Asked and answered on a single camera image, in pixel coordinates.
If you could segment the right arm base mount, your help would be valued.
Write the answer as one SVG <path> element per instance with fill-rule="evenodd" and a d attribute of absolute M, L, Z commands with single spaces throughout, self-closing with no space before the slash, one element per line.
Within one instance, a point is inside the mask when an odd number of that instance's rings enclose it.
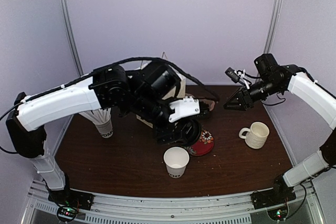
<path fill-rule="evenodd" d="M 270 189 L 265 191 L 254 191 L 250 197 L 254 209 L 261 209 L 281 205 L 288 201 L 295 200 L 296 194 L 294 192 L 277 194 L 273 189 Z"/>

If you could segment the black plastic cup lid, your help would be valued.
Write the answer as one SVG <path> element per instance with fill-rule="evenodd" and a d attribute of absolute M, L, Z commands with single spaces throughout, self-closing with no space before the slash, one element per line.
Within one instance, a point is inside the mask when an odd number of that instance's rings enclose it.
<path fill-rule="evenodd" d="M 181 140 L 181 145 L 182 146 L 191 146 L 194 145 L 202 131 L 202 126 L 199 123 L 199 121 L 195 119 L 189 119 L 185 121 L 184 126 L 181 129 L 181 135 L 182 135 L 182 140 Z"/>

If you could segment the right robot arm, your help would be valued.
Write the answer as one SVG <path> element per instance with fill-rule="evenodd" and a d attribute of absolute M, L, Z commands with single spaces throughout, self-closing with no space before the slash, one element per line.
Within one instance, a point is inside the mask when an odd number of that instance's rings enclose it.
<path fill-rule="evenodd" d="M 253 201 L 262 206 L 267 202 L 281 204 L 285 200 L 295 199 L 295 186 L 335 166 L 335 96 L 305 68 L 293 64 L 280 65 L 272 54 L 262 54 L 254 60 L 254 64 L 259 76 L 253 84 L 248 84 L 248 75 L 242 70 L 228 68 L 225 71 L 232 81 L 241 83 L 224 103 L 225 109 L 246 111 L 253 108 L 257 101 L 265 101 L 273 94 L 289 92 L 313 109 L 331 129 L 317 151 L 275 178 L 272 189 L 251 195 Z"/>

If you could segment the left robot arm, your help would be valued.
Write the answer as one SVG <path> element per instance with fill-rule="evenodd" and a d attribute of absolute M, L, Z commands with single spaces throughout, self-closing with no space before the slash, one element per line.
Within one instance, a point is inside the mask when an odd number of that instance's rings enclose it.
<path fill-rule="evenodd" d="M 165 98 L 179 88 L 181 73 L 175 64 L 159 58 L 148 59 L 139 70 L 124 70 L 119 61 L 40 94 L 20 93 L 3 116 L 15 152 L 32 161 L 53 199 L 71 205 L 76 197 L 68 176 L 46 155 L 45 124 L 116 106 L 123 114 L 134 113 L 152 123 L 158 143 L 191 144 L 190 101 Z"/>

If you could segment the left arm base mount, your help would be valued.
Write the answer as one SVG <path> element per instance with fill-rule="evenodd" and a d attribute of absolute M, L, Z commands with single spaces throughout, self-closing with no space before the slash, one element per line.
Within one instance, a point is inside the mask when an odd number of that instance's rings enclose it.
<path fill-rule="evenodd" d="M 83 210 L 90 210 L 94 195 L 80 191 L 71 190 L 70 192 L 52 191 L 48 200 L 61 206 L 69 206 Z"/>

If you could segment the paper cup with straws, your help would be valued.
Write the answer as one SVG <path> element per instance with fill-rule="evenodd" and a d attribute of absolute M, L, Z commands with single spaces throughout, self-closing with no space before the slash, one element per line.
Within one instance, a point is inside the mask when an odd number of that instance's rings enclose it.
<path fill-rule="evenodd" d="M 94 123 L 94 126 L 98 130 L 99 134 L 103 138 L 110 138 L 113 135 L 113 126 L 111 119 L 108 119 L 104 123 Z"/>

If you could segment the white paper cup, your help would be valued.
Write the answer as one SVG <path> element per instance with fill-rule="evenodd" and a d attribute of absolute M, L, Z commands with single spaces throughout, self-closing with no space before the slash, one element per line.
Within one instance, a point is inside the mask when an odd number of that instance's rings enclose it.
<path fill-rule="evenodd" d="M 190 161 L 189 153 L 181 147 L 171 147 L 165 151 L 163 161 L 167 173 L 172 178 L 180 178 Z"/>

